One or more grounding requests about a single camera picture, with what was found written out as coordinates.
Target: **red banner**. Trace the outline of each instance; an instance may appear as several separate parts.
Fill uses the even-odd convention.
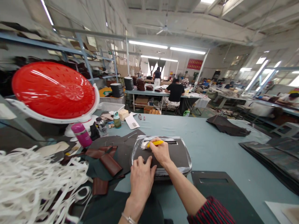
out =
[[[187,68],[194,69],[194,70],[200,70],[202,67],[202,60],[197,59],[189,59]]]

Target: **pink water bottle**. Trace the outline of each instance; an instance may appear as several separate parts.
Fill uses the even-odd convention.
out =
[[[91,145],[93,141],[91,140],[83,124],[81,123],[74,124],[71,127],[71,129],[83,148],[86,148],[87,146]]]

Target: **fan grille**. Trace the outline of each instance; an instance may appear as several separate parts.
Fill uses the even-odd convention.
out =
[[[12,89],[31,110],[56,119],[82,116],[95,102],[93,86],[84,76],[53,62],[20,68],[13,76]]]

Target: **white leather scrap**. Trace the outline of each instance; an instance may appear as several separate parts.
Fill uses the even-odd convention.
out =
[[[52,224],[80,218],[68,214],[73,202],[90,199],[90,187],[80,185],[88,180],[88,165],[72,158],[66,166],[50,163],[49,157],[31,149],[17,148],[12,153],[0,153],[0,223]],[[85,195],[79,191],[85,189]],[[62,194],[54,203],[58,191]],[[72,191],[68,199],[65,195]]]

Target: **green bottle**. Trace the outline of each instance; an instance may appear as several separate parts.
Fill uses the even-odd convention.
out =
[[[189,117],[189,115],[190,115],[190,109],[185,110],[183,117]]]
[[[118,112],[116,111],[113,116],[113,122],[115,128],[121,127],[121,119],[119,118]]]

